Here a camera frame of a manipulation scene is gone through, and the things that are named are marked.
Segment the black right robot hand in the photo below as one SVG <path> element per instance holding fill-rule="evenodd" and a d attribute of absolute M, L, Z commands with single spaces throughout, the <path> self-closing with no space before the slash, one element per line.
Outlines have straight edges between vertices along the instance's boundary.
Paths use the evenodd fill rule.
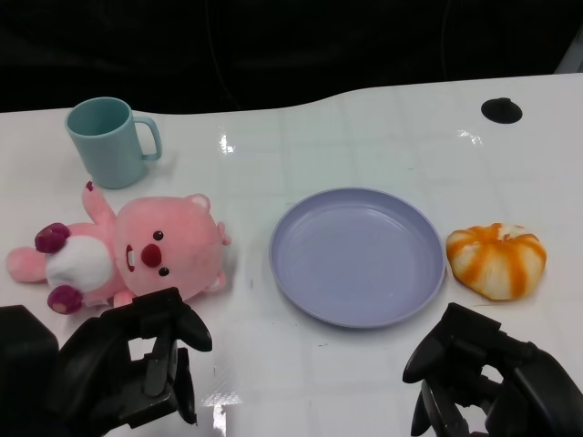
<path fill-rule="evenodd" d="M 471 436 L 461 408 L 479 407 L 486 436 L 579 436 L 582 393 L 548 352 L 456 303 L 423 338 L 403 381 L 419 382 L 411 434 Z"/>

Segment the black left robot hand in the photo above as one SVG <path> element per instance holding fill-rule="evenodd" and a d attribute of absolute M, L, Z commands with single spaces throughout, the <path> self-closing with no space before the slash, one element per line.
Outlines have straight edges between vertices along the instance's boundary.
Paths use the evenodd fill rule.
<path fill-rule="evenodd" d="M 197 421 L 189 350 L 210 332 L 176 288 L 86 320 L 58 353 L 46 405 L 74 436 L 104 436 L 178 413 Z"/>

